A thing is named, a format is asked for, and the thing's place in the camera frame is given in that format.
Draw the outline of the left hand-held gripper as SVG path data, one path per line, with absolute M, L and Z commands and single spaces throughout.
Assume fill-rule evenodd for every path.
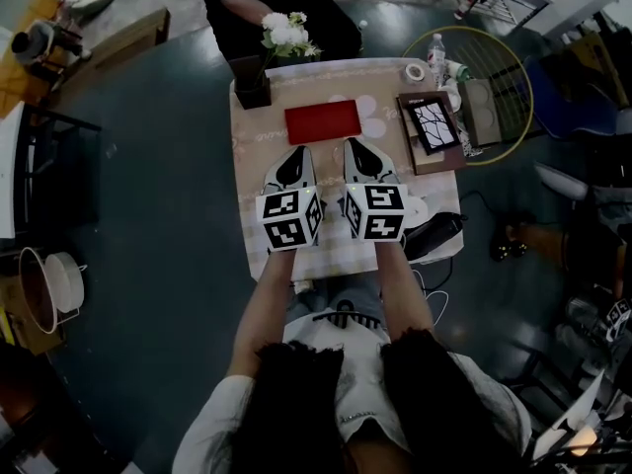
M 315 184 L 307 146 L 293 147 L 266 173 L 264 195 L 256 198 L 256 214 L 271 252 L 310 247 L 317 240 L 324 211 Z

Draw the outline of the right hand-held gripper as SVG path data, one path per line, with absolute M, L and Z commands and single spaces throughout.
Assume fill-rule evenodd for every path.
M 408 189 L 399 184 L 392 159 L 373 144 L 348 138 L 344 176 L 343 214 L 353 236 L 362 241 L 399 242 L 405 228 Z

